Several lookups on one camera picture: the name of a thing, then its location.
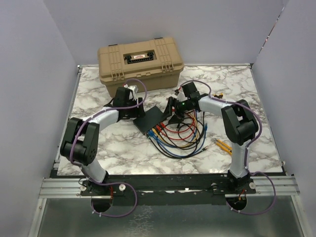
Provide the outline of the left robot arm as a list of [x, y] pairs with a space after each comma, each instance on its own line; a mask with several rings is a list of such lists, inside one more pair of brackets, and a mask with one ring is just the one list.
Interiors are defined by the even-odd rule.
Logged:
[[108, 172], [96, 158], [99, 133], [108, 126], [124, 119], [145, 115], [142, 97], [137, 97], [138, 87], [125, 84], [118, 87], [114, 98], [100, 111], [86, 118], [69, 119], [60, 147], [60, 155], [79, 167], [99, 195], [109, 189]]

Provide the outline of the dark grey network switch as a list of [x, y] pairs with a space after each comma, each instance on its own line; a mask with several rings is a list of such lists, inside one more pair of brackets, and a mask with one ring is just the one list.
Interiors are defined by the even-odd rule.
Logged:
[[144, 117], [134, 119], [133, 124], [142, 134], [145, 134], [165, 119], [163, 112], [157, 106], [153, 106], [145, 112]]

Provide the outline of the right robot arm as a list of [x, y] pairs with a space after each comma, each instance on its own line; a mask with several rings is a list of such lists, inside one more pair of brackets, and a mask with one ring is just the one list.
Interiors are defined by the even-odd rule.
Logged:
[[200, 93], [193, 81], [182, 84], [181, 89], [185, 100], [168, 97], [163, 114], [169, 117], [174, 113], [180, 118], [185, 112], [196, 110], [223, 119], [226, 136], [232, 144], [232, 161], [227, 174], [226, 189], [232, 193], [240, 192], [250, 181], [248, 148], [256, 140], [256, 133], [262, 131], [261, 123], [257, 122], [255, 113], [246, 100], [234, 102], [220, 99], [211, 95], [211, 89], [209, 93]]

